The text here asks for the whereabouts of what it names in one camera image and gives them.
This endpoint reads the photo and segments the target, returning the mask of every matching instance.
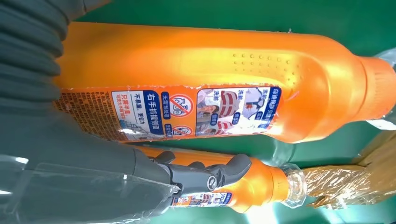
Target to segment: small orange bottle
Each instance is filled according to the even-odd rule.
[[[153,146],[138,146],[145,155],[156,157],[165,149]],[[186,149],[166,148],[175,155],[172,164],[188,166],[195,161],[206,167],[215,164],[227,164],[232,155],[200,152]],[[228,206],[239,213],[251,207],[265,203],[281,202],[296,208],[306,198],[306,182],[302,172],[294,164],[286,164],[280,168],[264,165],[257,158],[251,157],[252,166],[236,183],[226,185],[212,193],[194,194],[182,198],[174,198],[172,207],[220,207]]]
[[[123,142],[319,140],[396,102],[389,64],[319,35],[75,22],[64,51],[56,106]]]

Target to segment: prohibition symbol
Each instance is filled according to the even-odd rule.
[[[192,129],[188,126],[179,125],[172,129],[173,129],[173,135],[177,135],[177,136],[187,136],[192,133]]]
[[[192,100],[182,94],[170,98],[170,113],[175,117],[185,117],[192,112]]]

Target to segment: person illustration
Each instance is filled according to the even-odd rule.
[[[228,134],[227,130],[231,129],[233,125],[231,122],[218,121],[217,125],[211,126],[209,123],[202,124],[197,128],[197,135],[225,135]]]
[[[217,105],[208,105],[208,106],[202,106],[200,108],[197,108],[198,113],[216,113],[220,110],[220,107]]]
[[[251,119],[254,115],[264,106],[265,99],[267,98],[267,92],[262,92],[259,88],[248,88],[245,95],[245,105],[242,110],[242,115]]]

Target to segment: clear plastic wrap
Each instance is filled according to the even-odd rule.
[[[367,205],[396,195],[396,132],[383,131],[365,148],[355,165],[304,169],[314,208]]]
[[[282,202],[289,208],[297,208],[304,204],[307,198],[307,183],[303,171],[296,164],[285,164],[280,167],[289,182],[287,199]]]
[[[29,170],[15,158],[0,160],[0,169],[6,180],[0,190],[8,192],[7,200],[1,197],[0,222],[9,224],[141,224],[166,211],[179,191],[173,185],[100,170],[54,164]],[[142,195],[145,200],[137,201]]]

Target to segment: green surface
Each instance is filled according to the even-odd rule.
[[[311,33],[333,38],[361,56],[372,56],[396,47],[396,1],[382,0],[116,0],[81,21],[123,24],[229,28]],[[266,136],[179,140],[156,144],[224,153],[247,153],[273,161],[275,148],[294,150],[291,161],[302,167],[345,164],[379,131],[365,122],[348,124],[325,140],[281,144]],[[347,210],[295,210],[281,204],[264,206],[245,215],[230,208],[169,210],[152,224],[388,224],[396,220],[390,199],[374,206]]]

